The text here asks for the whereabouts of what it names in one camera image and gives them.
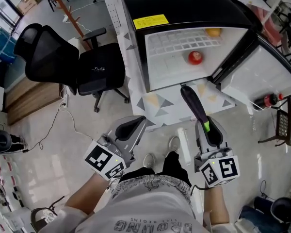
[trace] wooden panel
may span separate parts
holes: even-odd
[[[31,89],[8,110],[8,125],[14,124],[31,113],[61,99],[57,83],[40,83]]]
[[[15,87],[13,87],[10,92],[6,94],[5,108],[8,109],[14,102],[16,102],[19,98],[24,96],[27,92],[39,84],[39,82],[31,81],[25,77],[21,82],[15,85]]]

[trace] wire rack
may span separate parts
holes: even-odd
[[[221,45],[221,37],[210,37],[203,29],[177,30],[152,34],[147,40],[148,56],[217,47]]]

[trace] black refrigerator top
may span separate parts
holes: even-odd
[[[124,2],[131,20],[163,14],[169,22],[168,25],[198,22],[201,27],[252,27],[252,23],[231,0],[124,0]]]

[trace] refrigerator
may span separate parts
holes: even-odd
[[[262,36],[260,21],[241,2],[122,3],[147,92],[207,78],[252,108],[265,94],[291,94],[291,63]],[[192,65],[192,51],[202,56],[200,64]]]

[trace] mesh chair back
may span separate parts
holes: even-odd
[[[76,94],[79,50],[50,26],[31,24],[26,27],[17,40],[14,54],[26,61],[28,79],[65,84]]]

